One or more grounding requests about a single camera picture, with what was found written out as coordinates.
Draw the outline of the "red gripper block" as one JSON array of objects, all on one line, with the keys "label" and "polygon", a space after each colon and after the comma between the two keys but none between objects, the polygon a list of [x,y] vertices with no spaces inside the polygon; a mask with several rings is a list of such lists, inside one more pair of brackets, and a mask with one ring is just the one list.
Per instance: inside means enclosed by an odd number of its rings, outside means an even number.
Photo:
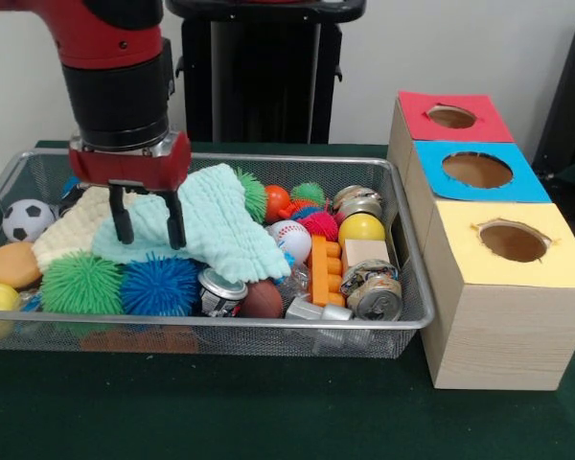
[{"label": "red gripper block", "polygon": [[186,232],[177,189],[185,181],[191,164],[191,143],[183,131],[170,131],[158,143],[135,150],[104,151],[85,145],[74,135],[68,146],[71,168],[82,182],[108,186],[109,207],[117,239],[123,244],[134,241],[124,194],[138,187],[150,192],[164,191],[169,217],[168,235],[172,249],[186,245]]}]

